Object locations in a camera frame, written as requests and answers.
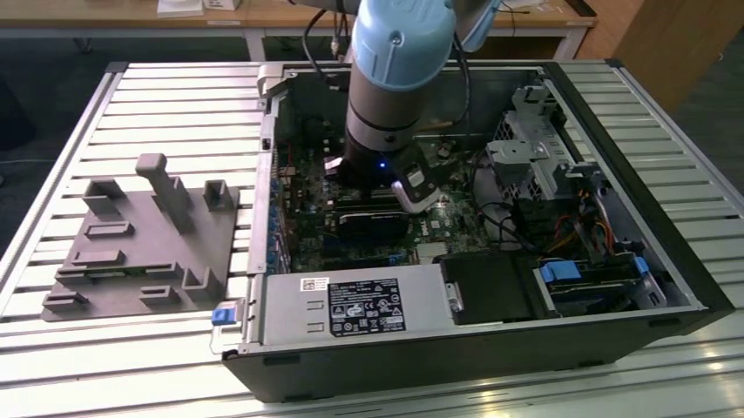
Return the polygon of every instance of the table leg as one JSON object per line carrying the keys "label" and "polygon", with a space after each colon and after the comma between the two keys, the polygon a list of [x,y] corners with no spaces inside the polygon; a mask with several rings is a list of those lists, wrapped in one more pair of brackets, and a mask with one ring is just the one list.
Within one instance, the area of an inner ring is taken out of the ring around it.
{"label": "table leg", "polygon": [[77,47],[80,53],[89,54],[90,52],[93,52],[89,37],[73,37],[72,42],[74,42],[74,46]]}
{"label": "table leg", "polygon": [[245,38],[247,54],[251,61],[265,61],[264,51],[264,30],[245,29],[243,37]]}
{"label": "table leg", "polygon": [[581,41],[583,41],[586,30],[587,28],[574,28],[569,30],[569,33],[559,41],[558,49],[555,50],[555,55],[553,56],[553,59],[559,61],[566,61],[573,59],[573,57],[577,55],[578,47],[581,46]]}

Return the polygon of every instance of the aluminum slotted table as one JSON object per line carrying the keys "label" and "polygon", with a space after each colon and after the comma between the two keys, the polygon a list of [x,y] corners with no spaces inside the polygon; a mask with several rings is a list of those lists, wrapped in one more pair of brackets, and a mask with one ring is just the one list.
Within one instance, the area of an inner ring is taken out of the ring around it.
{"label": "aluminum slotted table", "polygon": [[[744,408],[744,313],[665,339],[613,365],[297,404],[256,401],[219,364],[235,328],[209,312],[46,323],[41,301],[86,206],[86,181],[132,175],[162,152],[185,186],[240,188],[228,298],[247,291],[259,63],[112,64],[0,262],[0,415],[670,416]],[[626,71],[562,68],[736,307],[744,305],[744,202]],[[578,150],[589,157],[578,135]]]}

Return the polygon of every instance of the barcode sticker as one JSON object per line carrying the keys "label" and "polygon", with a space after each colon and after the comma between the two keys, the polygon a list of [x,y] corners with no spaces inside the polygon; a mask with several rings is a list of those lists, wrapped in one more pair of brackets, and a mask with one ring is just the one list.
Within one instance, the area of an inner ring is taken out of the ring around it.
{"label": "barcode sticker", "polygon": [[327,290],[327,277],[305,277],[300,280],[300,291]]}

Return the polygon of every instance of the wooden table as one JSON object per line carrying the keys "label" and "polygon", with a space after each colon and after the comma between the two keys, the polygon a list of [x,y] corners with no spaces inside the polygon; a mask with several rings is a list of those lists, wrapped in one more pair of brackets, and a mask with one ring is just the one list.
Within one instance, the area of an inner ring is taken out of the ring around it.
{"label": "wooden table", "polygon": [[[593,17],[579,17],[563,0],[499,13],[490,37],[559,39],[557,59],[575,55]],[[264,37],[299,36],[316,10],[276,0],[243,0],[237,10],[205,10],[203,16],[157,19],[156,0],[0,0],[0,37],[241,37],[249,59],[264,61]],[[332,33],[329,14],[312,36]]]}
{"label": "wooden table", "polygon": [[[577,53],[587,28],[595,25],[594,17],[581,17],[563,0],[549,0],[540,7],[522,8],[528,14],[496,13],[488,37],[555,37],[559,38],[554,59],[571,59]],[[253,61],[264,61],[264,37],[296,37],[317,13],[305,6],[292,6],[277,0],[251,0],[247,10],[247,48]],[[332,15],[317,21],[311,36],[332,35]]]}
{"label": "wooden table", "polygon": [[235,11],[158,19],[156,0],[0,0],[0,38],[245,37],[249,0]]}

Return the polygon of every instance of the floor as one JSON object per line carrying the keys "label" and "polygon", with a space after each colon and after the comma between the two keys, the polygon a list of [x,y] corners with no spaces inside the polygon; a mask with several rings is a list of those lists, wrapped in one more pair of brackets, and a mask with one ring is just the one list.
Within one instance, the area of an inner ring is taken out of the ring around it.
{"label": "floor", "polygon": [[[327,43],[311,41],[317,59],[327,58]],[[301,59],[299,41],[265,41],[269,59]],[[78,53],[70,40],[0,40],[0,77],[13,89],[36,125],[36,139],[0,151],[0,252],[14,230],[88,98],[110,61],[240,61],[247,56],[240,39],[96,39],[93,53]],[[744,32],[729,45],[674,116],[679,126],[744,191]]]}

